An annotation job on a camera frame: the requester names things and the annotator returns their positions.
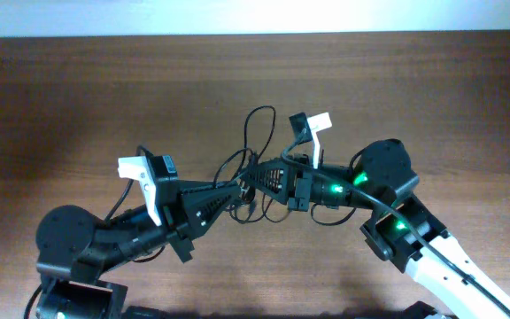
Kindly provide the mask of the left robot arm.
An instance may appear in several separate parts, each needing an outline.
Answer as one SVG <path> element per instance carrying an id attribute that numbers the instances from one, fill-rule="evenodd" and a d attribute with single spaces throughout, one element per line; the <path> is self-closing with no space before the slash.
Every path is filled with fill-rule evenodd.
<path id="1" fill-rule="evenodd" d="M 138 206 L 109 221 L 84 208 L 59 206 L 40 222 L 35 242 L 41 275 L 39 318 L 119 318 L 127 288 L 106 283 L 101 275 L 157 249 L 172 246 L 190 261 L 195 239 L 239 199 L 237 183 L 176 181 L 158 186 L 153 210 Z"/>

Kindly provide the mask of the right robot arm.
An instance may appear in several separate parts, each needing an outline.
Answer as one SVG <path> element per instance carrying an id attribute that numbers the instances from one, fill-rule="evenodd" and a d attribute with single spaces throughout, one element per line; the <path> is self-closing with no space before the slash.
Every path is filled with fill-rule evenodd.
<path id="1" fill-rule="evenodd" d="M 370 211 L 360 230 L 381 261 L 391 262 L 458 318 L 510 318 L 510 296 L 415 195 L 419 176 L 401 141 L 373 142 L 347 166 L 314 163 L 286 148 L 276 159 L 248 166 L 241 179 L 290 211 Z"/>

